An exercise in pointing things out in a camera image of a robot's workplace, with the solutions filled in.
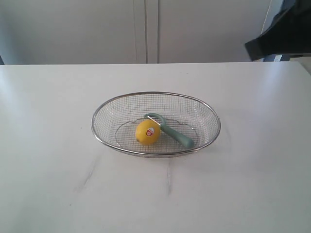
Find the teal handled vegetable peeler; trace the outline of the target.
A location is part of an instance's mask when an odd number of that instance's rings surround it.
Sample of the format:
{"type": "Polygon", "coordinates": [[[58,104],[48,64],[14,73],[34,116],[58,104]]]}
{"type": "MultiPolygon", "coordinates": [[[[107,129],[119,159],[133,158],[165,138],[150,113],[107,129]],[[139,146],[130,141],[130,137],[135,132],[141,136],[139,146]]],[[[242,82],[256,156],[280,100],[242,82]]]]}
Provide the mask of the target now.
{"type": "Polygon", "coordinates": [[[183,147],[187,148],[187,149],[192,149],[194,147],[194,141],[183,135],[182,133],[172,129],[171,127],[169,127],[166,124],[166,120],[165,118],[160,115],[160,114],[156,114],[156,113],[148,113],[144,115],[145,119],[150,119],[152,121],[154,121],[155,123],[157,123],[160,127],[160,129],[166,133],[168,136],[170,136],[171,138],[173,138],[174,140],[176,140],[178,143],[180,143],[183,147]]]}

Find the yellow lemon with sticker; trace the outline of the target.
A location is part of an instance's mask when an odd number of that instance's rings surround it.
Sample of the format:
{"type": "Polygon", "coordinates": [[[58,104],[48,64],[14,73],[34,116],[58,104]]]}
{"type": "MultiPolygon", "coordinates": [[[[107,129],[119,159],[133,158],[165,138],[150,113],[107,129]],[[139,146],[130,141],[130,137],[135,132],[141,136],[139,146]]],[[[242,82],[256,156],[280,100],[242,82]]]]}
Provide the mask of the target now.
{"type": "Polygon", "coordinates": [[[161,129],[157,123],[147,119],[136,127],[136,140],[142,145],[155,143],[161,134],[161,129]]]}

